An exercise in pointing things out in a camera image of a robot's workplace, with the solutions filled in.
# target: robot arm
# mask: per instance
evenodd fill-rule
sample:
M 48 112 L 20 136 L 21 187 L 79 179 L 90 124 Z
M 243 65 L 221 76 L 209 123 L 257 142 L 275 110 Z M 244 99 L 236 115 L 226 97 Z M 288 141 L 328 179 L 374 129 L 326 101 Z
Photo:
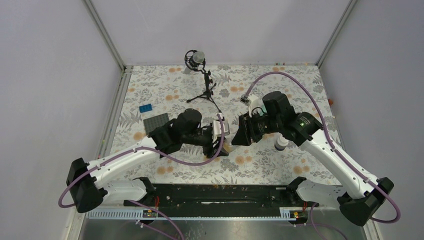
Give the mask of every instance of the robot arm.
M 249 146 L 260 141 L 263 134 L 281 133 L 279 142 L 284 142 L 284 139 L 294 142 L 317 158 L 342 184 L 325 185 L 298 177 L 287 186 L 296 193 L 296 198 L 340 209 L 352 223 L 365 225 L 385 200 L 367 181 L 372 181 L 387 194 L 394 186 L 392 181 L 386 177 L 379 179 L 365 170 L 333 141 L 335 149 L 368 179 L 365 181 L 358 176 L 331 148 L 322 124 L 308 112 L 295 113 L 285 94 L 274 91 L 262 100 L 267 113 L 251 112 L 249 107 L 248 113 L 239 116 L 239 130 L 231 143 Z M 258 105 L 255 96 L 242 98 L 241 101 L 247 105 Z
M 218 137 L 229 134 L 228 123 L 224 122 L 221 130 L 219 121 L 208 126 L 200 127 L 202 115 L 194 109 L 187 109 L 149 133 L 136 144 L 104 158 L 84 162 L 79 158 L 72 162 L 66 184 L 94 167 L 96 170 L 83 177 L 70 188 L 72 199 L 79 213 L 88 212 L 100 204 L 123 203 L 124 200 L 134 200 L 149 203 L 155 191 L 148 178 L 140 177 L 133 180 L 114 180 L 123 172 L 133 169 L 145 162 L 158 160 L 161 155 L 171 154 L 180 150 L 183 144 L 193 144 L 203 147 L 203 154 L 212 157 L 218 150 Z M 228 152 L 221 149 L 218 156 L 228 156 Z

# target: white wall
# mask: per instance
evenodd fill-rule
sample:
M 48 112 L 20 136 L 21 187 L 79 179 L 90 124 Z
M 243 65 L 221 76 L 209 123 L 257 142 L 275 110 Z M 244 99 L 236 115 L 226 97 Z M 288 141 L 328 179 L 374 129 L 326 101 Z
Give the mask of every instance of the white wall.
M 349 0 L 93 0 L 127 65 L 315 63 Z
M 347 152 L 394 182 L 385 240 L 423 239 L 424 1 L 359 1 L 321 68 Z M 386 202 L 376 216 L 392 219 Z
M 0 33 L 0 239 L 62 239 L 58 197 L 96 155 L 120 71 L 80 0 L 1 1 Z

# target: metal frame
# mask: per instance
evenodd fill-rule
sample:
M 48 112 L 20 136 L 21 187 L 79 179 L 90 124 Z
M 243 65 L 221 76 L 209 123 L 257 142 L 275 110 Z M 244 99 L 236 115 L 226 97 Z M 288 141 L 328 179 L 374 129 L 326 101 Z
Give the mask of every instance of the metal frame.
M 124 105 L 125 94 L 127 92 L 128 84 L 130 83 L 131 74 L 133 71 L 133 66 L 127 66 L 125 72 L 123 72 L 117 90 L 113 97 L 112 106 L 109 110 L 107 116 L 107 124 L 103 130 L 103 136 L 100 140 L 98 155 L 95 156 L 95 159 L 108 156 L 111 152 L 112 143 L 114 140 L 115 132 L 118 127 L 119 117 L 121 115 L 121 110 Z
M 347 4 L 347 7 L 344 10 L 343 15 L 341 15 L 341 18 L 338 21 L 334 31 L 332 32 L 330 39 L 328 40 L 327 44 L 324 47 L 324 50 L 322 51 L 321 55 L 318 58 L 318 61 L 315 64 L 318 66 L 318 68 L 321 68 L 321 66 L 323 65 L 323 62 L 326 59 L 331 47 L 333 46 L 334 41 L 339 36 L 340 31 L 342 30 L 343 26 L 346 23 L 346 20 L 348 19 L 349 15 L 351 14 L 352 10 L 354 9 L 358 1 L 359 0 L 350 0 L 349 3 Z
M 121 75 L 121 78 L 119 80 L 119 84 L 117 86 L 117 89 L 115 91 L 115 95 L 113 97 L 112 106 L 111 106 L 109 113 L 108 113 L 107 124 L 104 127 L 103 135 L 102 135 L 102 138 L 101 138 L 100 143 L 99 143 L 97 155 L 95 156 L 95 158 L 101 158 L 101 157 L 104 157 L 104 156 L 107 156 L 107 155 L 110 154 L 112 143 L 113 143 L 113 138 L 114 138 L 117 126 L 118 126 L 118 121 L 119 121 L 121 110 L 122 110 L 122 107 L 123 107 L 123 102 L 124 102 L 124 99 L 125 99 L 125 95 L 126 95 L 128 85 L 130 83 L 130 78 L 131 78 L 132 70 L 133 70 L 134 66 L 126 66 L 125 65 L 125 63 L 122 60 L 118 50 L 116 49 L 114 43 L 112 42 L 112 39 L 111 39 L 110 35 L 108 34 L 108 32 L 107 32 L 99 14 L 98 14 L 95 6 L 93 5 L 92 0 L 82 0 L 82 2 L 86 6 L 88 13 L 92 17 L 92 19 L 93 19 L 97 29 L 99 30 L 106 46 L 110 50 L 116 64 L 122 70 L 122 75 Z M 350 2 L 348 3 L 348 5 L 347 5 L 346 9 L 344 10 L 339 22 L 337 23 L 337 26 L 335 27 L 333 33 L 331 34 L 331 37 L 328 40 L 324 50 L 322 51 L 321 55 L 319 56 L 318 61 L 315 63 L 315 65 L 317 65 L 318 68 L 320 68 L 322 66 L 324 60 L 326 59 L 326 57 L 328 55 L 329 50 L 333 46 L 334 41 L 339 36 L 341 29 L 345 25 L 348 17 L 350 16 L 350 14 L 351 14 L 352 10 L 354 9 L 357 2 L 358 2 L 358 0 L 350 0 Z M 338 135 L 339 135 L 341 144 L 344 148 L 344 144 L 343 144 L 342 137 L 340 136 L 340 132 L 338 133 Z M 77 240 L 80 233 L 81 233 L 81 230 L 83 228 L 83 222 L 84 222 L 84 219 L 86 218 L 86 214 L 85 213 L 78 213 L 75 209 L 73 209 L 71 211 L 72 212 L 69 215 L 70 219 L 68 220 L 69 224 L 67 224 L 67 226 L 66 226 L 67 231 L 66 231 L 65 239 L 66 240 Z M 383 239 L 381 232 L 380 232 L 380 229 L 379 229 L 379 226 L 374 221 L 368 221 L 367 224 L 365 226 L 363 226 L 363 229 L 365 231 L 365 235 L 366 235 L 366 238 L 368 240 L 382 240 Z
M 94 24 L 96 25 L 97 29 L 99 30 L 104 43 L 106 44 L 107 48 L 109 48 L 110 52 L 112 53 L 113 59 L 115 59 L 116 64 L 118 64 L 121 71 L 124 71 L 126 68 L 126 65 L 124 61 L 122 60 L 117 48 L 115 47 L 114 43 L 112 42 L 111 36 L 109 36 L 108 31 L 106 31 L 105 25 L 102 22 L 102 19 L 100 19 L 99 14 L 97 13 L 96 8 L 93 5 L 93 2 L 91 0 L 82 0 L 85 7 L 88 10 L 88 13 L 90 14 L 91 18 L 93 19 Z

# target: purple cable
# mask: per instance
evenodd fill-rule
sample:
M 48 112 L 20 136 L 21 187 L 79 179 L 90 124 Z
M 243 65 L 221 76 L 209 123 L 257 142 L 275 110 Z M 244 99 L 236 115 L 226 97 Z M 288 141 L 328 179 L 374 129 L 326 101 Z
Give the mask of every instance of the purple cable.
M 220 125 L 221 129 L 224 129 L 224 122 L 223 122 L 223 120 L 222 120 L 221 116 L 220 116 L 219 114 L 217 114 L 217 116 L 218 116 L 219 125 Z M 151 147 L 139 146 L 139 147 L 135 148 L 135 150 L 136 150 L 136 151 L 139 151 L 139 150 L 148 150 L 148 151 L 152 151 L 152 152 L 155 152 L 155 153 L 157 153 L 157 154 L 160 154 L 160 155 L 162 155 L 162 156 L 164 156 L 164 157 L 166 157 L 166 158 L 168 158 L 168 159 L 171 159 L 172 161 L 177 162 L 177 163 L 179 163 L 179 164 L 184 164 L 184 165 L 189 165 L 189 166 L 202 166 L 202 165 L 208 164 L 208 163 L 212 162 L 214 159 L 216 159 L 216 158 L 218 157 L 218 155 L 220 154 L 220 152 L 221 152 L 221 150 L 222 150 L 223 146 L 224 146 L 224 134 L 221 134 L 221 138 L 220 138 L 220 140 L 219 140 L 219 147 L 218 147 L 218 149 L 216 150 L 215 154 L 214 154 L 214 155 L 213 155 L 210 159 L 208 159 L 208 160 L 206 160 L 206 161 L 204 161 L 204 162 L 197 162 L 197 163 L 192 163 L 192 162 L 186 162 L 186 161 L 178 160 L 178 159 L 176 159 L 176 158 L 174 158 L 174 157 L 172 157 L 172 156 L 170 156 L 170 155 L 168 155 L 168 154 L 165 154 L 165 153 L 163 153 L 163 152 L 161 152 L 161 151 L 159 151 L 159 150 L 157 150 L 157 149 L 151 148 Z M 108 163 L 110 163 L 110 162 L 112 162 L 112 161 L 114 161 L 114 160 L 116 160 L 116 159 L 118 159 L 118 158 L 120 158 L 120 157 L 122 157 L 122 156 L 125 156 L 125 155 L 127 155 L 127 154 L 130 154 L 130 153 L 134 153 L 134 151 L 131 149 L 131 150 L 127 150 L 127 151 L 121 152 L 121 153 L 119 153 L 118 155 L 113 156 L 113 157 L 109 158 L 108 160 L 106 160 L 106 161 L 102 162 L 102 163 L 100 164 L 100 167 L 103 167 L 103 166 L 105 166 L 106 164 L 108 164 Z M 89 169 L 88 171 L 84 172 L 83 174 L 81 174 L 80 176 L 78 176 L 77 178 L 75 178 L 75 180 L 73 180 L 73 181 L 69 184 L 69 186 L 67 186 L 67 187 L 65 188 L 65 190 L 62 192 L 62 194 L 60 195 L 60 197 L 59 197 L 59 201 L 58 201 L 58 203 L 57 203 L 57 204 L 59 205 L 59 207 L 61 207 L 61 208 L 63 208 L 63 209 L 67 209 L 67 208 L 70 208 L 70 207 L 75 206 L 75 203 L 68 204 L 68 205 L 64 205 L 64 204 L 62 203 L 62 202 L 63 202 L 63 199 L 64 199 L 64 197 L 65 197 L 65 195 L 69 192 L 69 190 L 70 190 L 70 189 L 71 189 L 71 188 L 72 188 L 72 187 L 73 187 L 76 183 L 78 183 L 78 181 L 79 181 L 79 180 L 81 180 L 81 179 L 82 179 L 82 178 L 84 178 L 85 176 L 89 175 L 89 174 L 90 174 L 90 173 L 92 173 L 94 170 L 97 170 L 98 168 L 99 168 L 99 167 L 94 166 L 93 168 Z
M 324 235 L 322 235 L 322 233 L 320 232 L 320 231 L 318 231 L 318 229 L 317 229 L 317 226 L 322 226 L 323 224 L 320 224 L 320 223 L 315 223 L 314 222 L 314 218 L 313 218 L 313 212 L 314 212 L 314 207 L 315 207 L 315 205 L 317 205 L 317 203 L 315 202 L 311 207 L 310 207 L 310 210 L 309 210 L 309 218 L 310 218 L 310 225 L 315 229 L 315 231 L 316 231 L 316 233 L 322 238 L 322 239 L 324 239 L 324 240 L 327 240 L 327 238 L 324 236 Z M 338 228 L 336 228 L 335 226 L 331 226 L 331 225 L 326 225 L 325 227 L 327 227 L 327 228 L 331 228 L 331 229 L 334 229 L 334 230 L 336 230 L 337 232 L 339 232 L 343 237 L 344 237 L 344 239 L 346 239 L 346 240 L 348 240 L 348 237 L 341 231 L 341 230 L 339 230 Z
M 143 223 L 141 223 L 141 227 L 146 227 L 146 228 L 148 228 L 148 229 L 151 229 L 151 230 L 153 230 L 153 231 L 156 231 L 156 232 L 158 232 L 158 233 L 160 233 L 160 234 L 164 235 L 165 237 L 168 237 L 168 238 L 170 238 L 170 239 L 172 239 L 172 240 L 178 240 L 178 239 L 176 239 L 175 237 L 173 237 L 173 236 L 171 236 L 171 235 L 167 234 L 166 232 L 161 231 L 161 230 L 159 230 L 159 229 L 157 229 L 157 228 L 154 228 L 154 227 L 152 227 L 152 226 L 149 226 L 148 224 L 143 224 Z
M 394 210 L 396 211 L 396 217 L 393 218 L 392 220 L 381 220 L 381 219 L 377 219 L 374 217 L 371 217 L 372 220 L 379 222 L 379 223 L 384 223 L 384 224 L 392 224 L 392 223 L 396 223 L 397 221 L 399 221 L 399 219 L 401 218 L 401 210 L 399 209 L 398 205 L 395 203 L 395 201 L 389 196 L 387 195 L 387 193 L 385 193 L 378 185 L 376 185 L 375 183 L 373 183 L 372 181 L 368 181 L 368 178 L 362 174 L 362 172 L 360 172 L 358 169 L 355 168 L 355 166 L 353 166 L 347 159 L 345 156 L 343 156 L 343 154 L 337 150 L 336 146 L 334 145 L 331 137 L 330 137 L 330 133 L 329 130 L 326 126 L 326 121 L 324 119 L 323 114 L 321 113 L 320 108 L 318 107 L 317 102 L 314 100 L 314 98 L 312 97 L 312 95 L 309 93 L 309 91 L 299 82 L 297 81 L 294 77 L 290 76 L 289 74 L 285 73 L 285 72 L 280 72 L 280 71 L 271 71 L 265 74 L 262 74 L 261 76 L 259 76 L 249 87 L 249 89 L 246 91 L 245 96 L 249 96 L 250 92 L 252 91 L 253 87 L 255 86 L 255 84 L 261 80 L 262 78 L 271 75 L 271 74 L 280 74 L 283 76 L 288 77 L 289 79 L 291 79 L 293 82 L 295 82 L 304 92 L 305 94 L 310 98 L 313 106 L 315 107 L 316 111 L 319 114 L 319 118 L 321 119 L 322 125 L 324 127 L 324 134 L 325 134 L 325 138 L 328 141 L 328 144 L 331 146 L 332 149 L 334 149 L 334 152 L 340 157 L 340 159 L 352 170 L 354 171 L 358 176 L 360 176 L 364 181 L 367 181 L 373 188 L 377 189 L 377 191 L 379 191 L 381 193 L 381 195 L 383 195 L 390 203 L 391 205 L 394 207 Z
M 329 225 L 329 224 L 324 224 L 324 223 L 314 223 L 314 225 L 315 226 L 318 226 L 318 227 L 324 227 L 324 228 L 332 229 L 332 230 L 338 232 L 340 235 L 342 235 L 344 239 L 348 240 L 348 236 L 346 236 L 340 229 L 338 229 L 335 226 L 332 226 L 332 225 Z M 313 227 L 312 223 L 295 224 L 295 225 L 292 225 L 292 224 L 282 224 L 282 226 L 283 227 L 293 227 L 293 226 L 295 226 L 296 228 L 299 228 L 299 227 Z
M 152 210 L 152 211 L 154 211 L 154 212 L 156 212 L 157 214 L 160 214 L 160 215 L 162 215 L 164 218 L 166 218 L 166 220 L 168 220 L 173 226 L 174 226 L 174 228 L 176 229 L 176 231 L 179 233 L 179 235 L 181 236 L 181 240 L 184 240 L 184 235 L 183 235 L 183 232 L 181 232 L 181 230 L 178 228 L 178 226 L 175 224 L 175 222 L 174 221 L 172 221 L 167 215 L 165 215 L 165 213 L 163 213 L 163 212 L 161 212 L 161 211 L 159 211 L 159 210 L 156 210 L 156 209 L 154 209 L 154 208 L 152 208 L 152 207 L 149 207 L 149 206 L 146 206 L 146 205 L 144 205 L 144 204 L 141 204 L 141 203 L 139 203 L 139 202 L 137 202 L 137 201 L 134 201 L 134 200 L 128 200 L 128 201 L 130 201 L 131 203 L 133 203 L 133 204 L 135 204 L 135 205 L 138 205 L 138 206 L 140 206 L 140 207 L 142 207 L 142 208 L 145 208 L 145 209 L 149 209 L 149 210 Z M 150 227 L 149 226 L 149 228 L 151 228 L 151 229 L 154 229 L 155 231 L 157 231 L 157 232 L 159 232 L 159 233 L 161 233 L 161 234 L 164 234 L 164 235 L 167 235 L 166 233 L 164 233 L 164 232 L 162 232 L 162 231 L 160 231 L 159 229 L 156 229 L 156 228 L 154 228 L 154 227 Z

